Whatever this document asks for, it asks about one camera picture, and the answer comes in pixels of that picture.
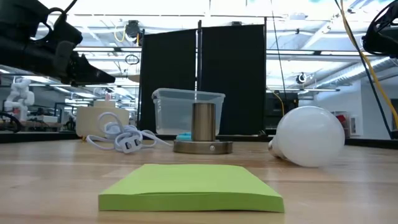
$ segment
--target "yellow cable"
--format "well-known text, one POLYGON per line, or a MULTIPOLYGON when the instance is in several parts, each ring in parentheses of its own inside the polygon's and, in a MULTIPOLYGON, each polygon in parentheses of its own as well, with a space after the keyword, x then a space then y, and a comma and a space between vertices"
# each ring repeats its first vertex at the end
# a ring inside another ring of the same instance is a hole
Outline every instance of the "yellow cable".
POLYGON ((282 101, 282 99, 274 91, 272 91, 272 90, 269 90, 269 91, 271 91, 276 96, 276 98, 279 99, 280 105, 282 105, 282 116, 285 116, 284 102, 282 101))
POLYGON ((114 38, 118 41, 118 42, 123 42, 124 41, 124 36, 126 35, 126 25, 124 25, 124 29, 123 29, 123 37, 121 40, 118 39, 118 37, 116 36, 116 27, 114 28, 114 38))
MULTIPOLYGON (((344 24, 344 28, 348 34, 349 39, 351 40, 351 42, 354 44, 354 40, 352 38, 352 36, 349 34, 349 29, 347 26, 347 20, 346 20, 346 16, 345 16, 345 12, 344 12, 344 6, 343 6, 343 0, 340 0, 340 4, 341 4, 341 15, 343 17, 343 24, 344 24)), ((391 100, 388 98, 387 94, 384 92, 382 86, 380 85, 379 79, 376 76, 376 73, 373 70, 373 67, 371 65, 371 62, 369 61, 369 59, 367 58, 367 56, 365 54, 362 53, 362 51, 359 51, 360 56, 365 60, 366 64, 369 67, 369 71, 373 77, 374 82, 376 83, 376 87, 377 89, 381 92, 381 95, 383 96, 384 100, 386 101, 386 103, 388 104, 388 107, 390 107, 390 110, 392 112, 392 115, 394 117, 394 121, 396 124, 396 127, 398 127, 398 114, 396 109, 394 108, 394 106, 391 103, 391 100)))

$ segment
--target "white power cord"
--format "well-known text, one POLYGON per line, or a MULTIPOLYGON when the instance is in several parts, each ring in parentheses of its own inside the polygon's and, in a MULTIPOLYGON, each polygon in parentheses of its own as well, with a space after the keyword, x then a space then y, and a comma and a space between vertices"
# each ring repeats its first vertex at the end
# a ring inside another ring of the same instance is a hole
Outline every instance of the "white power cord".
POLYGON ((87 136, 86 140, 88 143, 94 145, 98 149, 102 150, 113 150, 118 152, 132 153, 136 152, 142 148, 154 147, 158 142, 172 147, 173 145, 159 139, 155 136, 152 131, 149 130, 138 130, 133 125, 122 125, 122 122, 118 116, 114 113, 105 112, 98 116, 98 129, 105 134, 105 138, 101 138, 94 135, 87 136), (110 115, 115 118, 116 122, 106 123, 104 129, 100 126, 101 120, 104 116, 110 115), (155 142, 150 145, 145 145, 142 143, 142 139, 148 137, 153 139, 155 142), (113 147, 103 147, 93 142, 93 140, 102 142, 113 142, 113 147))

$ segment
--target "blue object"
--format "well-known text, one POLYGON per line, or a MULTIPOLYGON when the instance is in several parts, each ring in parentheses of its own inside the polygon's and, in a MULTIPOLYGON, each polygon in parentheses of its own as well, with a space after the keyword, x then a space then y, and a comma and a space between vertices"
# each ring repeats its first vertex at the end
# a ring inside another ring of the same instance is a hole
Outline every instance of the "blue object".
POLYGON ((192 141, 192 136, 191 136, 191 133, 181 133, 175 138, 175 140, 192 141))

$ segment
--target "metal cylinder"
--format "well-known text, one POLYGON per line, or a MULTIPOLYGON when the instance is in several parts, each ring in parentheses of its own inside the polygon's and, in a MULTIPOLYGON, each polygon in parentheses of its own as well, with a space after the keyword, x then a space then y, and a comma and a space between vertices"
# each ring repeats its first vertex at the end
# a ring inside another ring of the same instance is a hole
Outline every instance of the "metal cylinder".
POLYGON ((216 140, 216 106, 194 103, 192 109, 192 141, 216 140))

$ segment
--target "wooden tabletop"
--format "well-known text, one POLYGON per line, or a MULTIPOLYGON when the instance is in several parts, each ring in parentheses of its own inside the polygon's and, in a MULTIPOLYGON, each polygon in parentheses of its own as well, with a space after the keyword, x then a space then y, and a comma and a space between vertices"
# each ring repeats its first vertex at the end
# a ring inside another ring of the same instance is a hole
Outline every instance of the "wooden tabletop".
POLYGON ((222 156, 167 147, 124 155, 81 141, 0 144, 0 223, 398 223, 398 151, 345 147, 330 166, 274 159, 267 143, 222 156), (99 212, 98 194, 145 163, 244 166, 284 198, 285 213, 99 212))

